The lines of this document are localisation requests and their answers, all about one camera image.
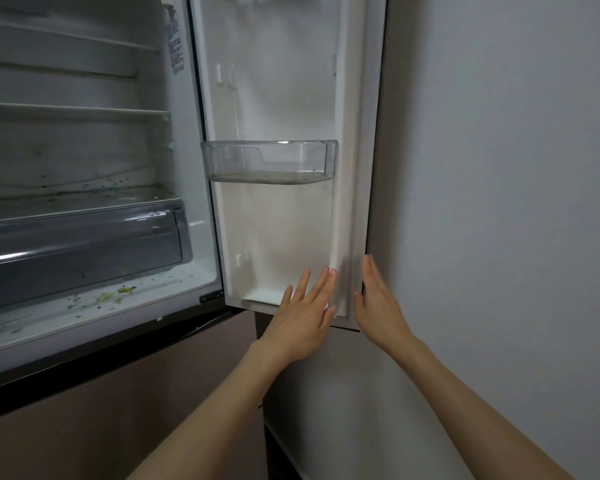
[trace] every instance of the forearm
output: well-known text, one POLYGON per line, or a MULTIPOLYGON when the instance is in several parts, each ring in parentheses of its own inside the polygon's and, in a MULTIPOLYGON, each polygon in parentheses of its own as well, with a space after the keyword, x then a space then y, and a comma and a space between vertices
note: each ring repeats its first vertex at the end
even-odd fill
POLYGON ((391 355, 431 405, 474 477, 571 478, 453 375, 422 341, 412 339, 391 355))
POLYGON ((129 479, 215 478, 234 438, 246 427, 282 368, 279 360, 254 342, 231 375, 129 479))

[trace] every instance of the hand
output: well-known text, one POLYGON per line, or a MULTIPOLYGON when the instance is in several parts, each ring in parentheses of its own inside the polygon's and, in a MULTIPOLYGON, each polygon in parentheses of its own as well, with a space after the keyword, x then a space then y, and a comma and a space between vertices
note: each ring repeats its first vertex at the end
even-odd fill
POLYGON ((356 321, 369 340, 394 356, 416 339, 369 254, 362 258, 362 280, 367 290, 366 302, 361 293, 353 293, 356 321))
POLYGON ((338 273, 325 267, 318 282, 304 295, 311 270, 307 269, 291 297, 293 286, 289 285, 275 314, 259 342, 268 347, 286 367, 289 363, 311 355, 322 343, 329 326, 336 316, 337 308, 324 309, 331 298, 338 273))

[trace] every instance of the open refrigerator door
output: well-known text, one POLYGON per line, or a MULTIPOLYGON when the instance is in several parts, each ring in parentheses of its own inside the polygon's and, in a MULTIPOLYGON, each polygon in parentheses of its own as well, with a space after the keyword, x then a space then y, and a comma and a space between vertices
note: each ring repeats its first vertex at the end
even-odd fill
POLYGON ((306 268, 313 281, 331 266, 335 324, 357 328, 384 8, 379 23, 367 0, 192 0, 192 11, 227 304, 273 313, 306 268), (373 118, 361 128, 362 104, 373 118))

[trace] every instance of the refrigerator shelf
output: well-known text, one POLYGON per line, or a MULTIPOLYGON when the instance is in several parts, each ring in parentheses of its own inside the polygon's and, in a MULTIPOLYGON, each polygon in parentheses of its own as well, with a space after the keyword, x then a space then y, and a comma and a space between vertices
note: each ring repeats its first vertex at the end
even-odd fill
POLYGON ((152 47, 151 45, 145 45, 143 43, 136 43, 136 42, 132 42, 129 40, 120 40, 120 39, 113 39, 113 38, 107 38, 107 37, 97 37, 97 36, 93 36, 93 35, 89 35, 89 34, 81 34, 79 32, 72 32, 69 30, 56 29, 56 28, 53 28, 50 26, 45 26, 45 24, 42 24, 39 20, 34 20, 35 22, 39 23, 39 25, 33 25, 33 24, 24 23, 24 22, 19 21, 19 18, 20 17, 18 17, 17 15, 8 16, 8 15, 0 14, 0 27, 7 28, 7 29, 21 30, 21 31, 25 31, 25 32, 34 32, 34 33, 54 35, 54 36, 58 36, 58 37, 88 40, 88 41, 92 41, 92 42, 96 42, 96 43, 117 45, 119 47, 135 48, 138 50, 146 50, 149 52, 160 52, 160 48, 152 47))
POLYGON ((117 121, 145 121, 151 118, 168 120, 171 113, 147 109, 117 107, 59 106, 49 104, 16 104, 0 102, 0 117, 80 118, 117 121))
POLYGON ((336 140, 204 141, 212 182, 303 185, 335 176, 336 140))
POLYGON ((179 200, 158 185, 5 198, 0 199, 0 222, 179 200))

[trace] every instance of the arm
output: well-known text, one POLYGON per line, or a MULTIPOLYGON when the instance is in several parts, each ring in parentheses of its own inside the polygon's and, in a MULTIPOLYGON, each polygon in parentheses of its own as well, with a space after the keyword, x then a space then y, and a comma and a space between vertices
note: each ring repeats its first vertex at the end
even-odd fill
POLYGON ((414 382, 474 477, 571 478, 412 334, 371 256, 363 259, 363 279, 366 303, 360 293, 354 296, 360 328, 414 382))
POLYGON ((336 270, 325 268, 305 296, 310 271, 292 298, 287 287, 278 313, 240 364, 129 476, 129 480, 211 480, 221 469, 234 439, 246 427, 273 380, 290 362, 320 346, 336 307, 327 308, 336 270))

